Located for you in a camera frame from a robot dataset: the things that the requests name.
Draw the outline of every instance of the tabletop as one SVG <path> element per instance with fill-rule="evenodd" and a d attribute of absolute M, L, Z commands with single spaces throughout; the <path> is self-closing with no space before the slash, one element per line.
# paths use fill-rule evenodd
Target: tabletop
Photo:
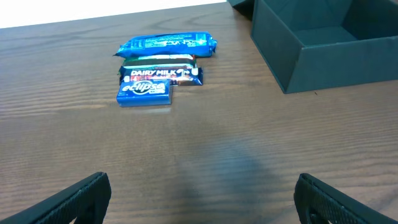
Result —
<path fill-rule="evenodd" d="M 119 45 L 191 30 L 205 84 L 120 108 Z M 285 95 L 250 30 L 228 3 L 0 30 L 0 219 L 96 171 L 105 223 L 298 223 L 303 172 L 398 219 L 398 82 Z"/>

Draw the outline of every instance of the black object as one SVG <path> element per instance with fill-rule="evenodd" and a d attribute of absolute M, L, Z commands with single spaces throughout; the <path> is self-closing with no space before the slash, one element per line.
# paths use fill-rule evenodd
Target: black object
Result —
<path fill-rule="evenodd" d="M 398 223 L 310 174 L 301 174 L 298 178 L 294 203 L 300 222 L 305 224 Z"/>
<path fill-rule="evenodd" d="M 252 21 L 284 93 L 398 79 L 393 0 L 256 0 Z"/>
<path fill-rule="evenodd" d="M 247 17 L 249 20 L 253 18 L 254 0 L 228 0 L 231 6 Z"/>
<path fill-rule="evenodd" d="M 0 224 L 56 223 L 100 224 L 103 222 L 111 186 L 108 176 L 97 172 Z"/>

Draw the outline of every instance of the snack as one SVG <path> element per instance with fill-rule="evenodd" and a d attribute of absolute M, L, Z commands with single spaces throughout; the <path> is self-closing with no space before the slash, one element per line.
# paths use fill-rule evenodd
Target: snack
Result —
<path fill-rule="evenodd" d="M 217 40 L 208 32 L 185 32 L 134 37 L 115 54 L 129 58 L 148 55 L 190 54 L 210 57 L 216 52 Z"/>
<path fill-rule="evenodd" d="M 170 80 L 123 82 L 116 101 L 120 107 L 169 105 L 172 103 Z"/>
<path fill-rule="evenodd" d="M 168 79 L 171 85 L 203 85 L 201 68 L 158 68 L 158 69 L 125 69 L 121 75 L 121 84 L 141 80 Z"/>

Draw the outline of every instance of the white wall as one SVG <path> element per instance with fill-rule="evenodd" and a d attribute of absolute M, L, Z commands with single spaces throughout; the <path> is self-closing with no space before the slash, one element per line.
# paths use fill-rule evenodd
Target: white wall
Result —
<path fill-rule="evenodd" d="M 2 0 L 0 28 L 113 16 L 226 0 Z"/>

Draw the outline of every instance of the green box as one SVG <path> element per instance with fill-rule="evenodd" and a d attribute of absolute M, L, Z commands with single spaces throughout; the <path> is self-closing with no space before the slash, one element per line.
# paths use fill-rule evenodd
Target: green box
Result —
<path fill-rule="evenodd" d="M 392 0 L 256 0 L 252 21 L 284 93 L 398 79 Z"/>

